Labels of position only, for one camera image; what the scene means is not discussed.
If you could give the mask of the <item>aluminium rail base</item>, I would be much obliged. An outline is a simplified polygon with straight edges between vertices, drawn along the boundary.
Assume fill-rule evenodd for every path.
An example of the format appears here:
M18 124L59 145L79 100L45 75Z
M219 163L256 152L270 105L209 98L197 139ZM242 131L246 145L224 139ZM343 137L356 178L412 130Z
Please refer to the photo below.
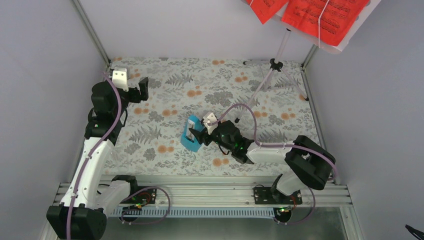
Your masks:
M114 175L102 175L98 192L106 190ZM123 201L114 209L109 218L117 219L129 225L144 225L145 218L153 218L157 224L169 218L262 218L274 222L273 207L278 205L256 205L253 188L256 185L270 187L274 176L135 176L138 185L146 186L123 201L130 199L148 189L157 189L154 204L148 204L137 210L136 215L125 215L122 212L129 204ZM57 206L68 190L70 183L59 186L54 204ZM345 185L327 183L322 190L309 187L300 189L302 204L292 212L287 224L282 226L311 226L311 217L319 208L338 208L343 222L345 234L350 240L361 240L363 235L355 216L352 200Z

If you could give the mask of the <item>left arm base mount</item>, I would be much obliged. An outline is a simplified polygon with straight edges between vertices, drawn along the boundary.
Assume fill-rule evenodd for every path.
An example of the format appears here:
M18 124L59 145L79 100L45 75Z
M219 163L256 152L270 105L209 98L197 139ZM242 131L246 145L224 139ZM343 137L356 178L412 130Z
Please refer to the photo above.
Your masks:
M147 187L147 186L139 186L136 177L133 175L116 175L111 181L112 182L114 181L128 182L130 186L129 195L132 195L136 193L137 191ZM137 210L141 211L144 206L149 204L154 204L156 202L156 195L157 195L156 188L151 188L151 189L147 189L142 192L139 192L135 196L132 196L131 198L123 201L124 204L129 204L129 205L123 207L122 212L129 210L129 212L125 213L124 215L135 216L137 214L136 213Z

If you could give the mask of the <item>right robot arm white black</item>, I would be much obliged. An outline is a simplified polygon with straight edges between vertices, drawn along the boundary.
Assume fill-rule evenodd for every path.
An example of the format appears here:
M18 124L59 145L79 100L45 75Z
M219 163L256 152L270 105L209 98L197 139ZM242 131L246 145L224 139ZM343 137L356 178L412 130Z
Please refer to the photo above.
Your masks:
M289 167L270 187L254 187L257 204L293 203L303 188L323 190L334 172L335 158L304 135L299 135L292 144L265 147L242 136L231 121L206 125L201 130L188 126L186 131L190 142L205 146L215 143L240 164L284 163Z

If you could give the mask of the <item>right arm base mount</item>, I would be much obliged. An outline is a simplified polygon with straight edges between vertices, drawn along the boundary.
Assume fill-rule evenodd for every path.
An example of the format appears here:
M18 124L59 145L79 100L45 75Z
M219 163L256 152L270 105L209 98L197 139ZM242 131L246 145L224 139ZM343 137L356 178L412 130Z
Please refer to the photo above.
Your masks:
M295 191L291 195L284 195L272 187L262 184L253 189L253 199L256 205L273 207L273 217L277 223L288 224L292 218L293 210L303 203L301 192Z

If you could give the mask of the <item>red sheet music right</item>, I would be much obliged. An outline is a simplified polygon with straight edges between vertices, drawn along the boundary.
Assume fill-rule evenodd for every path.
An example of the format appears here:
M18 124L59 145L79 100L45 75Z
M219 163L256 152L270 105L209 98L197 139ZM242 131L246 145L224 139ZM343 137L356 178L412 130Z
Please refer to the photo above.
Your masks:
M281 21L337 46L367 4L367 0L290 0Z

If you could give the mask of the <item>red sheet music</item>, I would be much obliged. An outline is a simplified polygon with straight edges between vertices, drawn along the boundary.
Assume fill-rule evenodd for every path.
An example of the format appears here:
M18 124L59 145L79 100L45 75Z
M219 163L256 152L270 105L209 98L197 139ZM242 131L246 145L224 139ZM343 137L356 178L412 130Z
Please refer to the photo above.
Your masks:
M367 0L290 0L281 21L337 46L367 4Z
M247 0L246 3L255 13L261 24L270 20L289 0Z

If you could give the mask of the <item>floral table mat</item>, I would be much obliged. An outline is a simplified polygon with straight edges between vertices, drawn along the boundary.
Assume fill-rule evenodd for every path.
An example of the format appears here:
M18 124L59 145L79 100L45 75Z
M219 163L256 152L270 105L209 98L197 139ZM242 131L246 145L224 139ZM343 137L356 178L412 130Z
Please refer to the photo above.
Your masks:
M284 67L304 87L301 66L284 61ZM268 63L244 64L238 59L120 57L113 67L129 68L129 83L136 86L148 77L147 101L131 103L126 121L103 172L106 175L163 176L277 176L287 171L284 163L240 164L224 155L215 143L198 152L181 144L190 115L207 112L234 121L241 103L247 103L264 76ZM260 91L251 112L237 127L246 138L257 136L267 143L290 143L305 135L319 142L308 101L282 72L273 75L270 90Z

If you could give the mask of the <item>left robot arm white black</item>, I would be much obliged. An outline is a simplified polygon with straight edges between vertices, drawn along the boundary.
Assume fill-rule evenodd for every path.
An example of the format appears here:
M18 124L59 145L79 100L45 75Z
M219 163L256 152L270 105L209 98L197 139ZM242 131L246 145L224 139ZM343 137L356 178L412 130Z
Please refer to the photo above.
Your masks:
M125 122L130 103L147 101L149 79L138 87L119 87L109 78L91 89L92 109L85 127L81 158L74 177L58 205L50 206L47 221L62 240L99 240L104 235L107 220L124 200L134 202L139 197L135 176L116 175L107 189L98 192L107 158L115 147Z

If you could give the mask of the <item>red sheet music left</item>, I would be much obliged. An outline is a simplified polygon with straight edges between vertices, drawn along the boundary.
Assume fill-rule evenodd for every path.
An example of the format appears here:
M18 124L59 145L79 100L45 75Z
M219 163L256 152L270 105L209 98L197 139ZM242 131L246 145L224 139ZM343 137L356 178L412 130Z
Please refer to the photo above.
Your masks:
M270 20L289 0L247 0L246 3L255 13L261 24Z

